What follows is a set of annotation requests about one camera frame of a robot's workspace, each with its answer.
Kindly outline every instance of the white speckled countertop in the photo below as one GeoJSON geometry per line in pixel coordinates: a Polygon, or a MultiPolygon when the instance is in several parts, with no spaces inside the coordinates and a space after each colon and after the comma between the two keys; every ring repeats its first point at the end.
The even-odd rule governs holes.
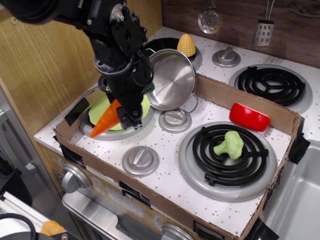
{"type": "MultiPolygon", "coordinates": [[[[180,38],[182,34],[183,32],[162,27],[150,40],[166,37],[180,38]]],[[[192,37],[196,47],[202,54],[202,65],[197,73],[209,78],[228,83],[235,72],[256,64],[279,65],[292,69],[302,75],[310,84],[313,93],[313,102],[310,108],[301,114],[305,118],[304,137],[306,139],[320,140],[320,81],[318,79],[320,69],[239,47],[233,47],[233,50],[240,55],[241,63],[233,68],[221,68],[212,63],[212,56],[215,52],[232,46],[203,37],[194,35],[192,37]]],[[[184,107],[191,109],[195,104],[194,101],[191,98],[186,102],[184,107]]],[[[53,128],[56,127],[73,106],[74,104],[35,134],[34,138],[36,141],[62,155],[59,144],[53,139],[55,135],[53,128]]],[[[158,123],[159,114],[160,112],[156,110],[151,123],[145,129],[139,134],[123,140],[111,141],[106,144],[104,141],[89,138],[78,131],[73,136],[72,142],[122,171],[124,170],[122,167],[122,157],[129,149],[136,146],[153,148],[159,156],[160,165],[155,173],[147,177],[141,177],[139,181],[204,221],[210,222],[235,236],[240,236],[252,213],[255,212],[260,203],[261,196],[239,203],[220,202],[209,199],[193,190],[184,181],[180,174],[177,160],[179,146],[188,132],[206,123],[229,122],[229,110],[200,98],[197,109],[191,113],[193,122],[191,128],[187,132],[177,134],[167,133],[160,128],[158,123]]],[[[269,127],[261,134],[271,144],[277,161],[280,161],[290,142],[290,135],[273,127],[269,127]]]]}

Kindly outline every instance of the metal sink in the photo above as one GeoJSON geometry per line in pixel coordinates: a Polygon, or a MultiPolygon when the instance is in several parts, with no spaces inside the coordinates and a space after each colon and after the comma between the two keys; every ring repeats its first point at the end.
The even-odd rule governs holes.
{"type": "Polygon", "coordinates": [[[273,190],[263,213],[264,223],[280,240],[319,238],[320,142],[309,142],[298,165],[285,164],[280,186],[273,190]]]}

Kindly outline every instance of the red object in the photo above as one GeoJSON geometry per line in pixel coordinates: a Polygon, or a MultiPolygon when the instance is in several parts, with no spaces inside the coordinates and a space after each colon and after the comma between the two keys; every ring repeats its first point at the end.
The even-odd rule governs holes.
{"type": "Polygon", "coordinates": [[[229,119],[248,129],[264,132],[270,125],[270,117],[238,102],[233,104],[229,119]]]}

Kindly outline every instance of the green plate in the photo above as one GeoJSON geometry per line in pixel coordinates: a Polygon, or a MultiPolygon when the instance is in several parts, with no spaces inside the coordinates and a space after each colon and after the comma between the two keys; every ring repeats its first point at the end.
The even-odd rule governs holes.
{"type": "MultiPolygon", "coordinates": [[[[108,100],[107,95],[104,95],[102,98],[100,98],[99,101],[97,101],[89,110],[89,120],[93,125],[96,125],[101,118],[101,116],[105,113],[107,108],[110,106],[110,102],[108,100]]],[[[143,100],[141,103],[142,106],[142,118],[144,118],[150,108],[150,101],[146,95],[143,96],[143,100]]],[[[115,125],[110,130],[122,130],[122,126],[120,123],[115,125]]]]}

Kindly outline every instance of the toy carrot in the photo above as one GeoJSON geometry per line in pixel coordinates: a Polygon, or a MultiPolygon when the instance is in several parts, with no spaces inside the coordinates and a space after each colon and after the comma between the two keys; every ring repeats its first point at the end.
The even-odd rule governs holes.
{"type": "Polygon", "coordinates": [[[114,99],[111,105],[107,108],[104,114],[101,116],[97,124],[94,126],[90,137],[94,138],[99,134],[113,128],[120,120],[118,118],[117,108],[121,107],[120,102],[114,99]]]}

